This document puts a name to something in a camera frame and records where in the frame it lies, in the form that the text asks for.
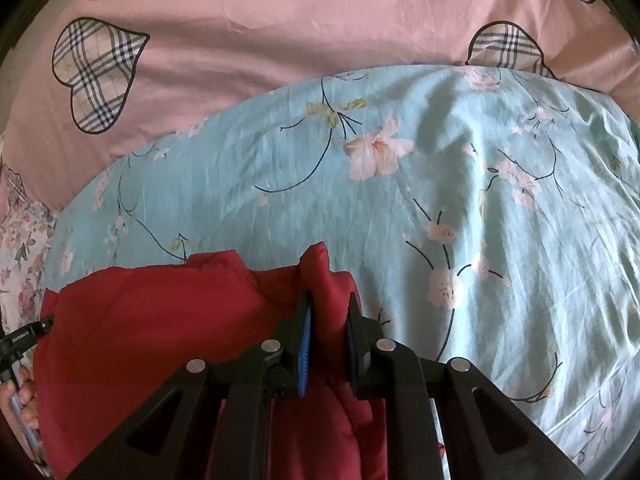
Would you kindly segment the person's left hand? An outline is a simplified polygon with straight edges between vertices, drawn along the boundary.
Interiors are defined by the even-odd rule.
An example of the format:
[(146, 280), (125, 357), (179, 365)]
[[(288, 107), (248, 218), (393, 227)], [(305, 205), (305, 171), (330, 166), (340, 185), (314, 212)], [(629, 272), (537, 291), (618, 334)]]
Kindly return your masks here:
[[(29, 369), (20, 365), (16, 377), (21, 383), (20, 388), (16, 388), (14, 382), (10, 380), (1, 384), (1, 411), (14, 434), (21, 437), (24, 434), (21, 422), (29, 428), (39, 428), (38, 406), (36, 386)], [(22, 406), (20, 416), (16, 416), (10, 407), (10, 401), (14, 394), (18, 396)]]

